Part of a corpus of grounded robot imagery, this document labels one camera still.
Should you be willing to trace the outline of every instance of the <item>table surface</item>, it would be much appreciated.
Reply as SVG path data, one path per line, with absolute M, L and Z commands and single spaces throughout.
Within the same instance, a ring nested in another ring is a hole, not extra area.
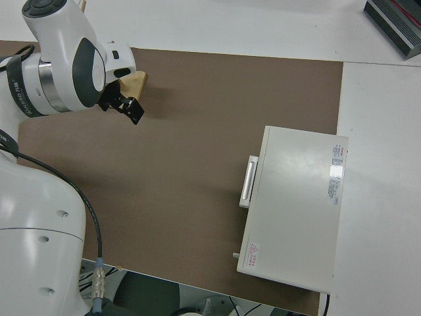
M 34 39 L 23 2 L 2 3 L 1 40 Z M 329 315 L 417 315 L 421 56 L 404 61 L 364 2 L 89 0 L 86 14 L 100 40 L 134 47 L 347 62 L 337 133 L 350 150 Z

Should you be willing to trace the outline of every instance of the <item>black cable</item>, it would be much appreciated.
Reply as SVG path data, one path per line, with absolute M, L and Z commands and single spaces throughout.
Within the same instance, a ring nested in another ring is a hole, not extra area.
M 230 301 L 231 301 L 231 304 L 234 306 L 234 309 L 235 309 L 235 313 L 237 314 L 237 316 L 239 316 L 239 313 L 238 313 L 238 310 L 237 310 L 237 306 L 234 304 L 234 302 L 232 301 L 232 298 L 231 298 L 231 296 L 228 296 L 229 297 L 229 299 L 230 299 Z
M 86 279 L 87 279 L 87 278 L 89 278 L 92 274 L 93 274 L 93 273 L 90 273 L 90 274 L 88 274 L 87 276 L 85 276 L 84 278 L 80 278 L 80 279 L 79 279 L 79 282 L 80 282 L 80 281 L 83 281 L 83 280 L 86 280 Z
M 244 314 L 243 316 L 246 316 L 248 314 L 250 314 L 252 311 L 254 311 L 256 308 L 260 307 L 262 304 L 258 304 L 255 307 L 253 307 L 252 309 L 250 309 L 246 314 Z
M 231 304 L 234 306 L 235 313 L 237 314 L 237 316 L 239 316 L 239 312 L 238 312 L 238 310 L 237 310 L 237 305 L 234 303 L 234 301 L 232 300 L 231 296 L 228 296 L 228 298 L 230 299 Z M 253 307 L 252 309 L 250 309 L 250 310 L 249 310 L 246 314 L 244 314 L 243 316 L 246 316 L 246 315 L 250 314 L 252 311 L 254 311 L 256 308 L 260 307 L 261 305 L 262 305 L 262 304 L 258 304 L 258 305 L 256 305 L 255 307 Z
M 20 55 L 24 51 L 27 51 L 20 58 L 21 61 L 24 61 L 24 60 L 26 60 L 34 52 L 34 50 L 35 50 L 35 46 L 33 46 L 32 44 L 30 44 L 30 45 L 27 45 L 27 46 L 22 47 L 21 49 L 19 49 L 14 55 Z M 0 67 L 0 72 L 3 72 L 5 70 L 6 70 L 6 66 Z
M 324 306 L 323 316 L 327 316 L 329 309 L 330 295 L 326 296 L 326 305 Z
M 67 176 L 65 176 L 61 172 L 57 171 L 53 167 L 50 167 L 46 163 L 43 163 L 42 161 L 39 161 L 35 158 L 32 158 L 32 157 L 27 156 L 23 153 L 20 153 L 19 151 L 11 150 L 11 149 L 9 149 L 5 146 L 2 146 L 2 145 L 0 145 L 0 150 L 6 151 L 7 153 L 11 153 L 12 155 L 14 155 L 16 157 L 23 158 L 27 161 L 30 161 L 31 163 L 34 163 L 34 164 L 50 171 L 55 176 L 59 177 L 61 180 L 67 182 L 72 188 L 74 188 L 76 190 L 76 192 L 79 194 L 81 199 L 84 201 L 84 203 L 85 203 L 85 205 L 86 205 L 86 207 L 89 211 L 89 214 L 91 215 L 91 217 L 93 219 L 93 223 L 95 225 L 95 231 L 97 233 L 98 257 L 102 258 L 102 256 L 103 256 L 103 242 L 102 242 L 102 236 L 101 236 L 101 229 L 99 228 L 99 221 L 98 221 L 97 215 L 95 213 L 95 210 L 92 207 L 92 204 L 89 202 L 89 200 L 87 199 L 85 194 L 81 191 L 81 189 L 79 189 L 79 187 L 77 185 L 75 185 L 75 183 L 73 183 L 73 181 L 71 181 L 71 179 L 69 179 Z

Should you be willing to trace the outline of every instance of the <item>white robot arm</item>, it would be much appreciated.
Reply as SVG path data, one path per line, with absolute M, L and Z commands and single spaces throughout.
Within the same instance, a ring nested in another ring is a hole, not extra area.
M 127 45 L 98 43 L 73 0 L 29 0 L 22 14 L 41 53 L 29 46 L 0 58 L 0 313 L 82 316 L 90 309 L 78 291 L 84 203 L 63 177 L 16 164 L 18 126 L 95 104 L 137 124 L 143 109 L 116 81 L 136 66 Z

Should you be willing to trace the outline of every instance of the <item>wooden block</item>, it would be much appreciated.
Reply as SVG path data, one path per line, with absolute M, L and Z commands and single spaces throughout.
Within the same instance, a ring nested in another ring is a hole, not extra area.
M 136 71 L 120 79 L 121 94 L 125 97 L 140 98 L 143 85 L 146 81 L 146 73 L 144 71 Z

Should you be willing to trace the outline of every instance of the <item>white case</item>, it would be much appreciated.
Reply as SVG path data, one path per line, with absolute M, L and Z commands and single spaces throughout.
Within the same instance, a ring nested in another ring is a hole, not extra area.
M 239 272 L 331 292 L 347 145 L 266 126 Z

